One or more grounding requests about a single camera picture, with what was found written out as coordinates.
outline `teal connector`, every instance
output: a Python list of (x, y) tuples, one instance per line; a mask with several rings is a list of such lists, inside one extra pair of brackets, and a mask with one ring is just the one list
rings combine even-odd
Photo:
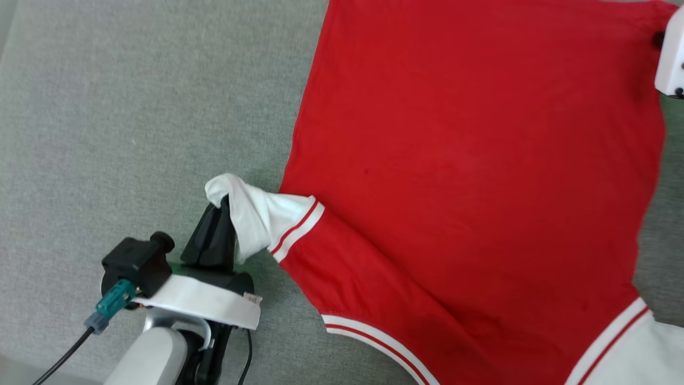
[(95, 311), (110, 320), (116, 313), (128, 306), (135, 297), (135, 286), (129, 280), (120, 280), (95, 306)]

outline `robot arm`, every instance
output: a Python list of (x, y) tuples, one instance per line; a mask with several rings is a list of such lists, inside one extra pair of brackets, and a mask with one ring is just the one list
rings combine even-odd
[(679, 8), (668, 22), (655, 88), (669, 97), (684, 99), (684, 8)]
[[(234, 248), (229, 205), (210, 204), (181, 256), (185, 264), (176, 266), (173, 274), (165, 256), (151, 253), (148, 242), (131, 238), (103, 259), (103, 293), (118, 280), (129, 280), (140, 290), (129, 309), (146, 311), (142, 334), (105, 385), (218, 382), (231, 332), (255, 330), (261, 315), (252, 278), (233, 271)], [(203, 335), (174, 328), (178, 322), (199, 326)]]

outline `gray couch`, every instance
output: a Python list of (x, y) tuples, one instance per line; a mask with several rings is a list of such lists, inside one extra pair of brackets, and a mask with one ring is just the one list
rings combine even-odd
[[(99, 299), (101, 258), (163, 230), (177, 259), (211, 177), (277, 190), (325, 11), (325, 0), (18, 2), (0, 61), (0, 354), (52, 365)], [(684, 102), (663, 110), (636, 283), (660, 320), (684, 326)], [(264, 297), (247, 384), (413, 383), (382, 353), (328, 335), (268, 255), (244, 270)], [(104, 380), (143, 318), (119, 314), (62, 371)], [(221, 384), (237, 383), (246, 356), (234, 334)]]

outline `red fabric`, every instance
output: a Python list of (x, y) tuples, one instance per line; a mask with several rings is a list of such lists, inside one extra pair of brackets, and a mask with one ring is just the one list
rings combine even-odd
[(332, 0), (281, 188), (327, 209), (282, 265), (443, 384), (562, 384), (637, 297), (675, 9)]

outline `black cable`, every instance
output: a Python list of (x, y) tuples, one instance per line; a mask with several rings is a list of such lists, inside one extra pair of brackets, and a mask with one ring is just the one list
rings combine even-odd
[(54, 374), (57, 371), (57, 369), (59, 369), (60, 366), (62, 366), (63, 363), (65, 363), (69, 359), (69, 357), (71, 357), (71, 355), (74, 354), (74, 352), (76, 352), (76, 350), (78, 350), (78, 348), (80, 348), (81, 345), (83, 345), (83, 343), (88, 339), (88, 337), (90, 337), (90, 335), (94, 331), (95, 329), (93, 329), (92, 327), (86, 329), (85, 333), (83, 333), (83, 336), (81, 336), (81, 338), (79, 338), (79, 340), (76, 341), (76, 343), (62, 356), (62, 358), (60, 358), (59, 361), (57, 361), (56, 364), (54, 364), (50, 369), (48, 369), (48, 371), (45, 372), (44, 375), (41, 375), (40, 378), (36, 380), (36, 382), (34, 382), (33, 385), (41, 385), (43, 382), (45, 382), (45, 380), (47, 380), (52, 374)]
[(242, 375), (240, 376), (240, 380), (237, 382), (237, 385), (242, 385), (245, 382), (245, 377), (247, 377), (247, 371), (250, 370), (250, 364), (252, 364), (252, 334), (250, 333), (249, 329), (247, 329), (247, 342), (250, 344), (250, 354), (247, 356), (247, 363), (245, 364), (245, 369), (242, 371)]

